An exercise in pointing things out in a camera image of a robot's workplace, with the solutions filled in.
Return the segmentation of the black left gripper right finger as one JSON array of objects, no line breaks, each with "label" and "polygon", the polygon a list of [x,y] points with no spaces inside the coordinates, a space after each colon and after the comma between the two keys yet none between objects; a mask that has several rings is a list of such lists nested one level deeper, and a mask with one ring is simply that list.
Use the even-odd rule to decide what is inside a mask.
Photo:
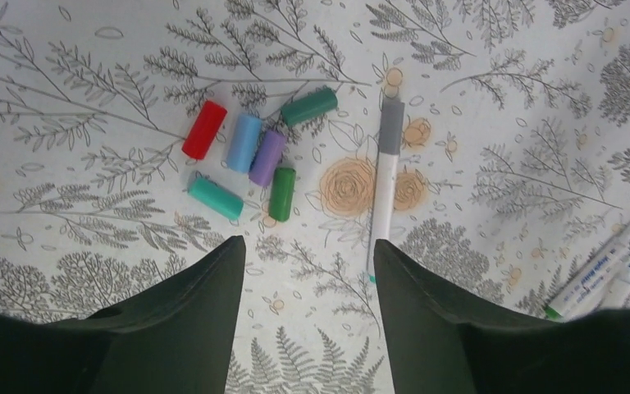
[{"label": "black left gripper right finger", "polygon": [[374,253],[398,393],[630,393],[630,309],[566,323],[484,300],[389,241]]}]

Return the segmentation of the white pen grey teal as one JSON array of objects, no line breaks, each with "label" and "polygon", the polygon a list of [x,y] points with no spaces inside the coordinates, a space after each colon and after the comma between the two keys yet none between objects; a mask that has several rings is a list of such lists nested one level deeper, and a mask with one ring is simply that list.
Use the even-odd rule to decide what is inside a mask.
[{"label": "white pen grey teal", "polygon": [[372,203],[372,221],[367,257],[367,274],[376,282],[374,250],[377,240],[390,237],[391,218],[394,212],[397,166],[404,125],[405,105],[397,98],[384,98],[378,133],[378,154],[375,190]]}]

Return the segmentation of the white pen dark green cap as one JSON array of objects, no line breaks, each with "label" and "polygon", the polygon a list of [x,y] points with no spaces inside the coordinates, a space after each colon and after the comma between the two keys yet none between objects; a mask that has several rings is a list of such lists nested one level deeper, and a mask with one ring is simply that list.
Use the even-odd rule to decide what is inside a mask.
[{"label": "white pen dark green cap", "polygon": [[608,253],[597,259],[573,284],[560,312],[563,318],[576,318],[594,311],[617,273],[630,263],[630,249]]}]

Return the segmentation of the purple pen cap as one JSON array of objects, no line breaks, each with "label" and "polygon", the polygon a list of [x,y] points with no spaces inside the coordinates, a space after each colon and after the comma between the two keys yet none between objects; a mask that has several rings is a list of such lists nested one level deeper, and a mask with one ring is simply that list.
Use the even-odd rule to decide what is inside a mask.
[{"label": "purple pen cap", "polygon": [[254,184],[261,187],[271,184],[285,145],[286,137],[280,132],[266,131],[249,171],[249,179]]}]

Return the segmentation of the light blue pen cap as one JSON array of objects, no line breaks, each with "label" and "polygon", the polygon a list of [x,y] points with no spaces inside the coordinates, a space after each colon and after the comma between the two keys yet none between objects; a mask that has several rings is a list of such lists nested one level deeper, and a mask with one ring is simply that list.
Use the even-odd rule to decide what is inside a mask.
[{"label": "light blue pen cap", "polygon": [[262,125],[262,120],[252,115],[242,113],[238,116],[226,155],[229,169],[238,173],[249,171]]}]

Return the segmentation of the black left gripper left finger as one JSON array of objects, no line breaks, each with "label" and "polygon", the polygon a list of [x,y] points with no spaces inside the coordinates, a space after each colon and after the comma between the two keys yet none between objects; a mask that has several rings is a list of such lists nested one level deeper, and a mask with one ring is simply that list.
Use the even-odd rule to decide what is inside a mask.
[{"label": "black left gripper left finger", "polygon": [[194,265],[85,319],[0,314],[0,393],[221,393],[244,283],[232,236]]}]

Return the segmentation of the red pen cap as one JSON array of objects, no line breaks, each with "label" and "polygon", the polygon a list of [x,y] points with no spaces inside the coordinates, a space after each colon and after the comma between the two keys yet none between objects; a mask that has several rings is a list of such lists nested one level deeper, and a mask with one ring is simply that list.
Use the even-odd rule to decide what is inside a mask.
[{"label": "red pen cap", "polygon": [[226,118],[227,110],[220,104],[207,100],[201,107],[182,151],[192,159],[203,160]]}]

